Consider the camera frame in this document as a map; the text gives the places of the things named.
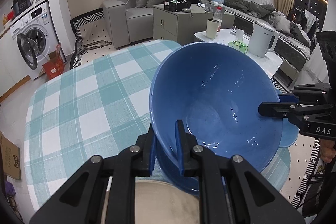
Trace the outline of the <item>person hand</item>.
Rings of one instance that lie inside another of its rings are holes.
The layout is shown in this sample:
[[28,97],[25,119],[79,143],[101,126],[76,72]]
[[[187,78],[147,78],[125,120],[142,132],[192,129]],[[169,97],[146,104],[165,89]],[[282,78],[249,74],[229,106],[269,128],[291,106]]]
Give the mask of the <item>person hand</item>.
[[325,139],[320,139],[319,140],[320,143],[320,156],[321,159],[325,162],[325,163],[331,163],[331,161],[335,158],[335,141],[332,140],[325,140]]

